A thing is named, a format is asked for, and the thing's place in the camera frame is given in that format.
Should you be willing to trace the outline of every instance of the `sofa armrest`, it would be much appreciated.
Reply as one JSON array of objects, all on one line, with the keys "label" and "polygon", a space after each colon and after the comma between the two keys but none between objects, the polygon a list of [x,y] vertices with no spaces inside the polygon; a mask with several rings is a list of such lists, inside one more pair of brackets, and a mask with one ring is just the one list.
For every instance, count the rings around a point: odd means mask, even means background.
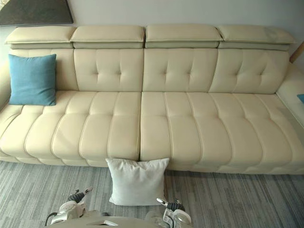
[{"label": "sofa armrest", "polygon": [[298,94],[304,94],[304,74],[291,63],[286,74],[276,94],[304,127],[304,104],[297,97]]},{"label": "sofa armrest", "polygon": [[9,62],[6,61],[0,67],[0,110],[10,98],[10,68]]}]

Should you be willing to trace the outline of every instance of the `white pillow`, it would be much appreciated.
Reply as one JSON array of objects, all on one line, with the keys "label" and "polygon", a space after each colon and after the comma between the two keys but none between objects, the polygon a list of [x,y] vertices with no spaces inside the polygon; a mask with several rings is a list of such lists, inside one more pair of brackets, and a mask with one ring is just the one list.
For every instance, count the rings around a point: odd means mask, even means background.
[{"label": "white pillow", "polygon": [[113,191],[110,202],[123,206],[158,205],[157,197],[164,199],[163,173],[169,158],[153,161],[131,161],[106,158]]}]

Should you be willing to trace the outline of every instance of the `dark gray panel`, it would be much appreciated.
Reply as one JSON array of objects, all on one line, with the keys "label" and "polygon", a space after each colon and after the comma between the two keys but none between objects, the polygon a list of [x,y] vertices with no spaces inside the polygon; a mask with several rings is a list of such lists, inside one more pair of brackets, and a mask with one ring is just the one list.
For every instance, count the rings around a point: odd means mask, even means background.
[{"label": "dark gray panel", "polygon": [[67,0],[10,0],[0,11],[0,26],[71,23]]}]

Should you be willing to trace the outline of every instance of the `throw pillow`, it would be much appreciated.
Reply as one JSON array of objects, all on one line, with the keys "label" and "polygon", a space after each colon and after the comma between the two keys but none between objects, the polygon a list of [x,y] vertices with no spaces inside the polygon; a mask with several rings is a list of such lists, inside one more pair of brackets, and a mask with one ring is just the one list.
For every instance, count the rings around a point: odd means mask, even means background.
[{"label": "throw pillow", "polygon": [[304,94],[298,94],[297,97],[304,103]]},{"label": "throw pillow", "polygon": [[9,54],[11,105],[55,105],[56,54],[19,57]]},{"label": "throw pillow", "polygon": [[157,197],[164,199],[164,171],[169,158],[153,161],[131,161],[106,158],[113,191],[110,202],[123,206],[158,205]]}]

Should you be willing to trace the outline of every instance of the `gray carpet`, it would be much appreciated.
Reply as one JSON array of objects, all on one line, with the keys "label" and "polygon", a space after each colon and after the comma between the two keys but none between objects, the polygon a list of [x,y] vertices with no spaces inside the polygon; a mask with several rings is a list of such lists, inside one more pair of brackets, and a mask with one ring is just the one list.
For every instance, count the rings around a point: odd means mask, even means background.
[{"label": "gray carpet", "polygon": [[[167,199],[179,198],[195,228],[304,227],[303,175],[238,175],[166,171]],[[30,165],[0,161],[0,227],[39,228],[75,189],[93,186],[88,209],[144,218],[163,206],[109,202],[108,168]]]}]

